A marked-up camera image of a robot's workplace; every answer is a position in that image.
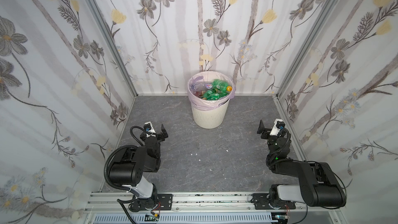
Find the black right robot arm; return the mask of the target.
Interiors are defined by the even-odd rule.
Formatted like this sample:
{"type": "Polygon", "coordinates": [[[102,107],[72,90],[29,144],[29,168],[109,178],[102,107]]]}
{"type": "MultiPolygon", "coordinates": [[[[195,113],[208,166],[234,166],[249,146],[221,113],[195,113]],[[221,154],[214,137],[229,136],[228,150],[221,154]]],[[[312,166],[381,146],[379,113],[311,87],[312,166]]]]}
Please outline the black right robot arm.
{"type": "Polygon", "coordinates": [[[272,128],[259,123],[257,133],[267,140],[265,165],[274,174],[298,179],[298,185],[274,184],[265,202],[279,209],[289,203],[304,203],[309,207],[337,209],[346,205],[347,193],[340,179],[325,162],[298,161],[289,158],[291,133],[281,119],[272,128]]]}

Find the green bottle yellow cap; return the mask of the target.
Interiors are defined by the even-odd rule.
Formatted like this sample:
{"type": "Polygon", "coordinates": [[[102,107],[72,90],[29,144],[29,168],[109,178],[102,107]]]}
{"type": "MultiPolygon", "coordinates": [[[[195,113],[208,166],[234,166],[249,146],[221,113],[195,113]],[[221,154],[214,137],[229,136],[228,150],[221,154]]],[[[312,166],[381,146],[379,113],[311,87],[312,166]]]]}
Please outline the green bottle yellow cap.
{"type": "Polygon", "coordinates": [[[205,95],[205,96],[203,97],[203,99],[204,99],[204,100],[212,101],[212,100],[219,100],[219,99],[221,99],[221,98],[223,98],[223,97],[225,97],[225,96],[228,96],[228,94],[225,93],[225,92],[221,92],[221,93],[210,93],[210,94],[208,94],[208,95],[205,95]]]}

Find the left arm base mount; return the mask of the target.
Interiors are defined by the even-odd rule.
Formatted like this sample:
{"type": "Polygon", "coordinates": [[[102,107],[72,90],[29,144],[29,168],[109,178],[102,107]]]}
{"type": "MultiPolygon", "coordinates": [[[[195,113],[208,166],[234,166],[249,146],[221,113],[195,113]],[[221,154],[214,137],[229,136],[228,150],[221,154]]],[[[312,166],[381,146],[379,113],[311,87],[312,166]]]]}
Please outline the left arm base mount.
{"type": "Polygon", "coordinates": [[[129,210],[138,211],[170,211],[172,209],[173,195],[158,194],[148,199],[136,199],[129,204],[129,210]]]}

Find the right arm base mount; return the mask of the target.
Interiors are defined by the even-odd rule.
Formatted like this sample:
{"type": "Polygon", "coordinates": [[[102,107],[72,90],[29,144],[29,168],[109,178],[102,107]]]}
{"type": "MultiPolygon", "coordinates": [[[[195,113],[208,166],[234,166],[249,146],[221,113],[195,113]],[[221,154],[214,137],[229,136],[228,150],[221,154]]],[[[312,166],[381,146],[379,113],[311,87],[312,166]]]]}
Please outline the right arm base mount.
{"type": "Polygon", "coordinates": [[[250,200],[256,210],[292,210],[296,206],[291,201],[280,200],[277,197],[270,197],[269,194],[256,193],[250,200]]]}

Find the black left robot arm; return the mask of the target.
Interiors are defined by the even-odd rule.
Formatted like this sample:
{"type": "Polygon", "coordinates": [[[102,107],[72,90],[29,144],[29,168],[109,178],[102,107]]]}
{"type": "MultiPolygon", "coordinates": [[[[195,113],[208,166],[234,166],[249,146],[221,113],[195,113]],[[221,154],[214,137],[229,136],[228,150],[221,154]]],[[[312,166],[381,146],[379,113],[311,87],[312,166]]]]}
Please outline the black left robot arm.
{"type": "Polygon", "coordinates": [[[156,173],[161,165],[161,142],[168,138],[164,125],[157,133],[151,122],[143,127],[132,126],[130,135],[138,145],[120,146],[107,158],[104,165],[106,183],[114,189],[132,194],[132,199],[117,202],[132,212],[159,209],[161,200],[155,184],[149,182],[144,173],[156,173]]]}

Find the clear crushed water bottle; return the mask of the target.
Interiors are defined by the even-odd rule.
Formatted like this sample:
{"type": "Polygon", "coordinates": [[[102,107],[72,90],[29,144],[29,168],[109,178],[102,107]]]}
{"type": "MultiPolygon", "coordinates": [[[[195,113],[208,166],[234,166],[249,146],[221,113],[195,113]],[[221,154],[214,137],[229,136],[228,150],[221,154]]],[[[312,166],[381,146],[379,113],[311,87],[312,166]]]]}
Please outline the clear crushed water bottle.
{"type": "Polygon", "coordinates": [[[195,82],[189,86],[189,89],[194,91],[208,91],[212,89],[212,82],[195,82]]]}

